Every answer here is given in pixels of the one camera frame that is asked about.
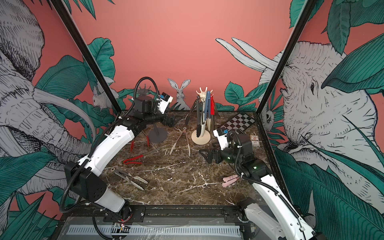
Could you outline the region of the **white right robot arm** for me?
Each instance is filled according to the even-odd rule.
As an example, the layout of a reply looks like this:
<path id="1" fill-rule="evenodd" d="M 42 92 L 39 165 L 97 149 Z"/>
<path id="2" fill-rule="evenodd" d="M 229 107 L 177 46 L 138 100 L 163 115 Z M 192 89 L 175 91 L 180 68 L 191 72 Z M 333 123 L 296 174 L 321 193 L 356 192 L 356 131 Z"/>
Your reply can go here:
<path id="1" fill-rule="evenodd" d="M 204 156 L 208 163 L 232 163 L 235 175 L 223 178 L 224 188 L 243 179 L 252 184 L 261 195 L 271 213 L 258 204 L 246 204 L 240 221 L 252 222 L 272 240 L 324 240 L 326 236 L 316 232 L 290 203 L 280 189 L 271 170 L 254 155 L 251 136 L 239 130 L 214 130 L 218 143 Z"/>

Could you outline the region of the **black steel tongs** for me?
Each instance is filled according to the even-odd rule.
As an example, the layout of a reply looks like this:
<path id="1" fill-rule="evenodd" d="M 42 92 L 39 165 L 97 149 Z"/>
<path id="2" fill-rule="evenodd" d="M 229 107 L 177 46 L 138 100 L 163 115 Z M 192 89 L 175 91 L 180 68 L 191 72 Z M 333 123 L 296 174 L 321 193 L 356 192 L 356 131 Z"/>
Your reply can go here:
<path id="1" fill-rule="evenodd" d="M 201 122 L 201 118 L 202 118 L 202 111 L 200 110 L 201 108 L 201 98 L 199 96 L 197 96 L 197 99 L 195 100 L 193 106 L 191 107 L 189 113 L 187 114 L 186 118 L 185 118 L 185 124 L 184 126 L 188 127 L 188 124 L 189 124 L 189 121 L 191 119 L 191 115 L 193 113 L 193 111 L 196 111 L 197 112 L 197 133 L 196 133 L 196 137 L 198 138 L 198 130 L 200 128 L 200 122 Z"/>

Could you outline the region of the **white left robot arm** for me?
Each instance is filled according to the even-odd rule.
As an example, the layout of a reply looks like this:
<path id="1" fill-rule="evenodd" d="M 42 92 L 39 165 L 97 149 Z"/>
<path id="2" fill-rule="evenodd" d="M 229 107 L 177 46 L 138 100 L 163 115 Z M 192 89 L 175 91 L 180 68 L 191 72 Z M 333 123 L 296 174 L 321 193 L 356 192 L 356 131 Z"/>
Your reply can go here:
<path id="1" fill-rule="evenodd" d="M 162 123 L 165 126 L 174 126 L 175 120 L 166 113 L 172 100 L 173 97 L 165 93 L 156 99 L 134 99 L 131 109 L 107 128 L 111 133 L 104 140 L 97 139 L 89 154 L 76 163 L 69 162 L 65 165 L 67 187 L 60 202 L 61 213 L 68 212 L 65 202 L 72 191 L 102 209 L 108 209 L 123 218 L 127 217 L 129 203 L 110 190 L 99 176 L 115 155 L 148 125 Z"/>

